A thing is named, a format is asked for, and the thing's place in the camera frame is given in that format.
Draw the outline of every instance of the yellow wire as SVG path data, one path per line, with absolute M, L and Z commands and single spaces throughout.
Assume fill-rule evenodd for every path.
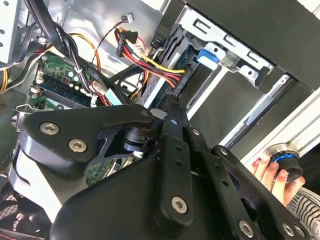
M 3 93 L 4 90 L 6 90 L 8 85 L 8 70 L 5 69 L 3 70 L 3 83 L 2 83 L 2 87 L 0 89 L 0 93 Z
M 126 39 L 125 40 L 129 46 L 133 46 L 133 44 L 128 40 Z M 183 70 L 183 69 L 180 69 L 180 70 L 173 70 L 173 69 L 169 69 L 169 68 L 166 68 L 164 66 L 161 66 L 160 64 L 156 63 L 155 61 L 153 61 L 152 59 L 150 59 L 149 57 L 147 57 L 146 55 L 140 53 L 139 54 L 140 57 L 142 57 L 143 59 L 145 59 L 146 61 L 148 61 L 149 63 L 152 63 L 153 65 L 155 65 L 158 69 L 162 70 L 162 71 L 165 71 L 167 73 L 172 73 L 172 74 L 183 74 L 185 73 L 186 71 Z
M 9 73 L 8 73 L 8 69 L 5 70 L 5 86 L 3 90 L 7 89 L 8 86 L 8 81 L 9 81 Z
M 6 84 L 6 73 L 5 73 L 6 70 L 3 70 L 3 83 L 2 83 L 2 86 L 1 86 L 1 89 L 0 89 L 0 93 L 2 93 L 4 91 L 4 87 L 5 87 L 5 84 Z

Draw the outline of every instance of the human hand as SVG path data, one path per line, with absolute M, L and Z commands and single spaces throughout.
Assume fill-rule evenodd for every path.
M 299 189 L 306 183 L 306 180 L 300 176 L 298 179 L 287 183 L 288 172 L 282 169 L 272 187 L 279 164 L 272 162 L 268 166 L 269 161 L 270 158 L 268 157 L 259 158 L 252 165 L 246 167 L 286 207 Z

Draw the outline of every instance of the cable bundle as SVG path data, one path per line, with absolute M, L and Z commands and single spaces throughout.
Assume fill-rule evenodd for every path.
M 123 32 L 125 32 L 123 28 L 115 29 L 114 36 L 118 43 Z M 183 69 L 173 70 L 159 65 L 148 56 L 139 52 L 128 39 L 126 39 L 123 46 L 123 56 L 146 72 L 156 75 L 160 78 L 164 78 L 173 88 L 177 85 L 178 81 L 182 77 L 182 74 L 185 72 Z
M 41 0 L 24 0 L 35 22 L 50 39 L 51 44 L 63 55 L 69 57 L 74 63 L 74 70 L 78 73 L 82 87 L 91 93 L 90 83 L 79 63 L 79 54 L 76 42 L 62 27 L 54 23 L 46 5 Z

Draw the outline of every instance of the knob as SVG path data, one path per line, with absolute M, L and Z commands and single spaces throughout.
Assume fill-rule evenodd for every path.
M 288 172 L 287 182 L 292 182 L 302 175 L 302 168 L 299 166 L 299 151 L 291 144 L 281 143 L 268 148 L 264 155 L 270 158 L 269 165 L 272 162 L 279 164 L 278 173 L 285 169 Z

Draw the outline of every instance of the hex bolt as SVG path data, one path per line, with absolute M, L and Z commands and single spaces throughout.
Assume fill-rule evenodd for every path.
M 241 232 L 244 233 L 248 238 L 252 239 L 254 237 L 254 231 L 252 227 L 244 220 L 239 221 L 239 227 Z
M 179 196 L 174 196 L 171 200 L 172 207 L 180 214 L 185 214 L 188 210 L 186 202 Z
M 87 144 L 80 139 L 72 139 L 69 142 L 69 148 L 75 153 L 83 153 L 87 150 Z
M 298 225 L 294 225 L 295 230 L 302 236 L 302 237 L 306 237 L 306 234 L 304 231 L 302 231 L 302 229 L 298 226 Z
M 40 125 L 40 130 L 44 134 L 48 135 L 55 135 L 59 132 L 59 127 L 58 125 L 52 123 L 52 122 L 45 122 Z
M 195 129 L 195 128 L 192 129 L 192 132 L 193 132 L 195 135 L 198 135 L 198 136 L 200 135 L 200 132 L 199 132 L 197 129 Z
M 149 114 L 148 114 L 146 111 L 144 111 L 144 110 L 141 111 L 140 113 L 141 113 L 143 116 L 145 116 L 145 117 L 149 117 Z
M 291 229 L 291 227 L 290 227 L 288 224 L 286 224 L 285 222 L 283 222 L 283 223 L 282 223 L 282 227 L 283 227 L 283 229 L 285 230 L 285 232 L 286 232 L 289 236 L 291 236 L 291 237 L 295 236 L 294 231 Z
M 178 125 L 178 122 L 174 119 L 171 119 L 171 122 L 174 124 L 174 125 Z
M 227 151 L 224 148 L 220 148 L 220 151 L 222 152 L 223 155 L 228 155 Z

